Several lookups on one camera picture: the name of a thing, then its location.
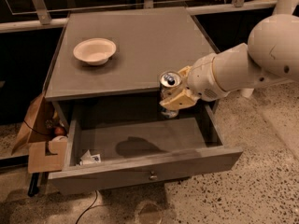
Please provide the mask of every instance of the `gray tabletop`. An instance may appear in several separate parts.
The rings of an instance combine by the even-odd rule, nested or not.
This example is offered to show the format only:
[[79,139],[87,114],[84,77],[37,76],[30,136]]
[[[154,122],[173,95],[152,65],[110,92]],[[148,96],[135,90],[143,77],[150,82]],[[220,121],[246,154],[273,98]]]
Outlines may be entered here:
[[[90,38],[106,38],[117,51],[103,66],[73,55]],[[184,7],[73,13],[65,29],[46,93],[48,101],[154,91],[159,75],[214,52]]]

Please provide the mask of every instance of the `black cable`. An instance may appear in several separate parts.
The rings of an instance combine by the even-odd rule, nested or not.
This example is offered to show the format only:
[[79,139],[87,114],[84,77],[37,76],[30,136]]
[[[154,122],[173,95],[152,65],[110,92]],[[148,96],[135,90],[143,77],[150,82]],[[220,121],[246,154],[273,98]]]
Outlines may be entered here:
[[95,192],[95,200],[93,201],[93,204],[91,204],[87,209],[85,209],[84,212],[81,213],[81,215],[78,217],[77,221],[76,221],[76,224],[78,224],[79,220],[82,218],[82,216],[89,210],[91,210],[93,208],[93,205],[95,204],[97,200],[97,191]]
[[34,131],[34,132],[36,132],[36,133],[39,133],[39,134],[41,134],[41,135],[50,136],[50,134],[41,133],[41,132],[35,130],[34,128],[30,127],[29,124],[28,124],[25,120],[24,120],[23,122],[24,122],[24,123],[27,125],[27,127],[28,127],[29,129],[31,129],[32,131]]

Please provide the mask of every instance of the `terrazzo floor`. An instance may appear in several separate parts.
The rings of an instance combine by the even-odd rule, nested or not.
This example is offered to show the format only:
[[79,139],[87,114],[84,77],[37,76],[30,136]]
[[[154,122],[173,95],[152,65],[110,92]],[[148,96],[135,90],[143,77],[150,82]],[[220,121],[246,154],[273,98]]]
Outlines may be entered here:
[[[298,84],[232,92],[216,120],[226,145],[244,150],[231,171],[69,196],[43,177],[29,198],[26,167],[1,170],[0,223],[76,223],[97,196],[78,223],[299,224]],[[0,127],[1,152],[17,127]]]

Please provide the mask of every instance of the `desk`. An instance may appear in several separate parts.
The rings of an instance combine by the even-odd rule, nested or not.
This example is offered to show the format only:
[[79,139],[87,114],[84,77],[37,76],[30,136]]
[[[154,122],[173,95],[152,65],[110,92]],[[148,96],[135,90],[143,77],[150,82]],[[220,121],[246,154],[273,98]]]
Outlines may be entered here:
[[[104,66],[73,56],[95,37],[117,45]],[[184,7],[71,14],[46,93],[69,141],[64,169],[49,179],[69,194],[230,169],[242,151],[223,145],[207,104],[174,120],[157,112],[159,75],[211,52]],[[86,150],[102,162],[77,166]]]

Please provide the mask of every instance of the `can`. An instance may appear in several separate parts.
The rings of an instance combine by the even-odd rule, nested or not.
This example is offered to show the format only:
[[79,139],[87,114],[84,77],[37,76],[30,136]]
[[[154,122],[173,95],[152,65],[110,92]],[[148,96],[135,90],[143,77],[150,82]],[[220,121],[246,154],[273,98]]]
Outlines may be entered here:
[[[161,101],[173,94],[173,91],[181,84],[182,78],[178,72],[165,71],[160,75],[160,99]],[[160,105],[161,114],[167,119],[178,115],[178,110],[168,110]]]

